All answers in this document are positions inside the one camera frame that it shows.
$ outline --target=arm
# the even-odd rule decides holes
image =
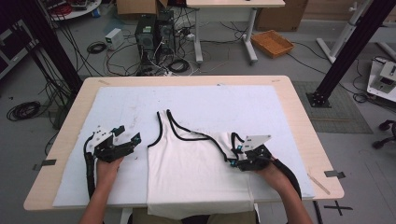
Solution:
[[[282,199],[283,206],[286,210],[289,224],[306,224],[313,223],[311,217],[305,210],[297,191],[293,188],[288,178],[278,170],[272,163],[268,167],[256,171],[265,181],[275,189]]]
[[[105,217],[108,195],[110,194],[113,183],[117,177],[117,171],[123,158],[111,163],[100,161],[96,163],[96,190],[88,203],[80,224],[97,223],[102,224]]]

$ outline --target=desk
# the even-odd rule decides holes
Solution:
[[[250,59],[250,64],[258,61],[256,53],[251,45],[250,38],[251,32],[254,26],[254,20],[256,18],[257,7],[283,7],[285,3],[282,0],[187,0],[188,7],[197,8],[195,10],[195,38],[194,38],[194,49],[195,49],[195,60],[198,64],[203,62],[201,43],[199,39],[199,22],[200,8],[229,8],[229,7],[244,7],[251,8],[250,15],[248,16],[248,28],[247,34],[243,35],[243,42],[247,48],[247,52]],[[219,16],[217,21],[224,21],[225,19]]]
[[[30,211],[55,209],[52,203],[61,184],[64,167],[100,87],[204,86],[219,83],[273,86],[299,148],[305,169],[312,176],[312,186],[316,194],[314,200],[339,199],[344,196],[337,177],[326,177],[323,173],[333,170],[332,165],[288,77],[91,77],[84,81],[64,121],[64,126],[49,152],[47,160],[57,160],[55,165],[42,167],[25,200],[24,208]]]

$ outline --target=hand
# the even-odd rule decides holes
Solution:
[[[268,185],[279,193],[292,188],[288,178],[271,162],[264,169],[254,173],[264,178]]]
[[[120,168],[120,164],[123,160],[119,158],[111,163],[106,161],[98,160],[96,163],[96,190],[98,189],[105,189],[110,191],[113,187],[114,181],[117,177],[117,171]]]

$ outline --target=floor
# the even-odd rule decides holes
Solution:
[[[90,15],[69,21],[79,49],[87,56],[85,50],[94,41],[104,41],[104,36],[113,28],[121,28],[125,35],[133,34],[136,23],[121,20],[114,10],[104,8],[102,17],[94,19]],[[233,44],[215,45],[204,43],[205,62],[198,67],[191,62],[193,70],[186,71],[180,76],[213,76],[213,75],[287,75],[294,81],[321,81],[331,64],[323,57],[323,53],[316,43],[317,37],[322,37],[330,45],[344,27],[343,21],[303,21],[299,30],[292,33],[281,33],[288,40],[296,42],[290,55],[302,63],[318,69],[321,72],[308,68],[296,62],[289,55],[277,59],[270,59],[264,53],[256,50],[259,62],[250,66],[247,55],[240,42]],[[235,24],[243,30],[246,24]],[[218,22],[201,24],[202,39],[223,41],[233,40],[233,31]],[[73,47],[66,41],[64,35],[57,29],[66,53],[71,61],[76,63]],[[373,41],[386,41],[396,49],[396,30],[380,28]],[[185,46],[186,57],[193,60],[192,45]],[[341,83],[351,91],[357,91],[352,82],[356,79],[356,86],[365,88],[370,75],[371,59],[374,56],[387,55],[375,44],[369,43],[354,62]],[[92,67],[105,76],[105,53],[90,55],[88,62]],[[139,55],[136,46],[129,46],[117,55],[110,63],[113,72],[124,73],[125,68],[138,62]],[[83,67],[79,74],[88,77],[89,71]],[[41,91],[46,82],[33,60],[25,57],[5,77],[0,80],[0,122],[2,132],[2,157],[0,169],[3,171],[0,178],[0,222],[1,223],[77,223],[82,210],[59,210],[29,212],[23,209],[23,202],[32,187],[38,171],[34,165],[46,158],[45,147],[53,135],[49,118],[40,117],[24,121],[9,121],[6,118],[8,110],[18,104],[28,101],[39,101],[44,104],[48,97]],[[395,223],[396,222],[396,145],[388,144],[380,150],[374,150],[371,144],[390,135],[390,132],[381,132],[377,126],[385,119],[396,119],[396,105],[393,112],[370,103],[356,104],[373,134],[346,134],[346,133],[318,133],[318,137],[329,156],[332,166],[338,172],[344,172],[345,178],[340,182],[345,191],[345,197],[337,200],[339,206],[351,209],[330,209],[325,205],[335,206],[335,201],[321,201],[318,203],[323,223]],[[312,202],[305,202],[314,223],[317,222]],[[285,223],[286,216],[281,203],[260,204],[262,223]],[[106,223],[120,223],[121,210],[109,208],[106,212]]]

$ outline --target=black chair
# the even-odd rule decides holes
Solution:
[[[389,138],[385,138],[382,141],[374,142],[373,143],[373,147],[375,149],[380,149],[387,142],[396,141],[396,120],[387,119],[387,121],[385,121],[385,122],[383,122],[382,124],[379,125],[379,129],[381,131],[386,131],[386,130],[388,130],[390,128],[390,125],[392,125],[391,130],[392,130],[393,136],[389,137]]]

